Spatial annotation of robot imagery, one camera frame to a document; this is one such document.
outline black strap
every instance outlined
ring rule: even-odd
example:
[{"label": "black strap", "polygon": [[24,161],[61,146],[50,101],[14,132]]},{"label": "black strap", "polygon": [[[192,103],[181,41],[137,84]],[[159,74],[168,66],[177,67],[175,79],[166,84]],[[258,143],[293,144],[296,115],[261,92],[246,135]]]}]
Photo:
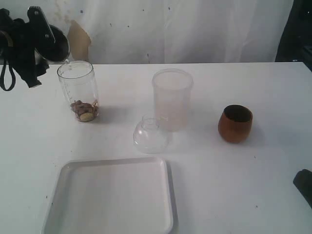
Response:
[{"label": "black strap", "polygon": [[15,74],[14,74],[14,71],[11,67],[11,65],[9,64],[9,71],[10,71],[10,74],[11,74],[11,77],[12,77],[12,83],[11,83],[11,86],[6,89],[5,86],[4,86],[4,74],[5,74],[5,69],[6,69],[6,59],[4,59],[3,61],[3,67],[2,67],[2,70],[1,70],[1,75],[0,75],[0,87],[4,90],[4,91],[11,91],[14,86],[15,86],[15,82],[16,82],[16,77],[15,77]]}]

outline brown cup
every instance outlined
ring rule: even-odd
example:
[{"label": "brown cup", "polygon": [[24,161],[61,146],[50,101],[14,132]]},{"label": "brown cup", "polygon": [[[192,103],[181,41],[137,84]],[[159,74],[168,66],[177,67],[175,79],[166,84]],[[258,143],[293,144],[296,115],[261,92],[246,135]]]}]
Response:
[{"label": "brown cup", "polygon": [[225,141],[239,143],[247,139],[252,123],[253,114],[248,108],[230,105],[221,115],[218,131]]}]

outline measuring cup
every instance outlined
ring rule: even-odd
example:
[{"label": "measuring cup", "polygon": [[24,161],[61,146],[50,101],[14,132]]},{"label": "measuring cup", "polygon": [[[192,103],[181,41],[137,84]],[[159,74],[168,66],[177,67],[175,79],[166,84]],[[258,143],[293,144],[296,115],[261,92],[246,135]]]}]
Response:
[{"label": "measuring cup", "polygon": [[176,132],[186,126],[193,84],[192,76],[179,69],[165,69],[154,75],[155,116],[165,130]]},{"label": "measuring cup", "polygon": [[58,78],[78,121],[88,122],[98,116],[98,87],[92,64],[66,62],[58,68]]}]

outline white tray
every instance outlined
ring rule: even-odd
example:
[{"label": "white tray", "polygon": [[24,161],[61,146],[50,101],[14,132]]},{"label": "white tray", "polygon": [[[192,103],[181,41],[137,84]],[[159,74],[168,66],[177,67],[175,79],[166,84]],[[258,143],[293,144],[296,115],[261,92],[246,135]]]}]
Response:
[{"label": "white tray", "polygon": [[166,162],[149,157],[66,164],[42,233],[167,234],[172,225]]}]

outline tray rim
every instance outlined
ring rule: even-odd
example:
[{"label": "tray rim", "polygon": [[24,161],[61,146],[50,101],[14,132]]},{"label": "tray rim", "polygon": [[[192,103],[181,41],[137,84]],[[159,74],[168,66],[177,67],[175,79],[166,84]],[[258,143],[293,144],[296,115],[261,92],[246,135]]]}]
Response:
[{"label": "tray rim", "polygon": [[173,212],[172,212],[172,203],[171,203],[171,194],[170,194],[170,187],[169,187],[169,180],[168,180],[168,169],[167,169],[167,162],[166,160],[164,160],[161,157],[158,156],[152,156],[152,157],[135,157],[135,158],[118,158],[118,159],[104,159],[104,160],[70,160],[67,163],[65,163],[64,166],[62,166],[62,168],[60,169],[59,173],[58,173],[58,178],[55,182],[54,188],[53,188],[53,197],[52,200],[50,200],[45,218],[44,218],[44,222],[43,222],[43,226],[42,229],[40,231],[40,234],[45,234],[44,232],[44,228],[47,224],[48,221],[48,217],[51,211],[51,207],[52,207],[52,203],[54,201],[54,197],[55,197],[55,193],[57,191],[57,187],[59,184],[59,178],[61,176],[61,174],[63,173],[63,171],[65,169],[68,169],[68,167],[70,167],[72,164],[83,164],[83,163],[90,163],[92,164],[91,166],[97,166],[97,165],[119,165],[119,164],[135,164],[135,163],[140,163],[140,162],[157,162],[159,161],[161,163],[161,165],[163,165],[163,169],[164,169],[164,174],[165,174],[165,183],[166,183],[166,196],[167,196],[167,200],[168,200],[168,206],[169,206],[169,226],[168,228],[165,230],[164,234],[168,234],[172,228],[173,228]]}]

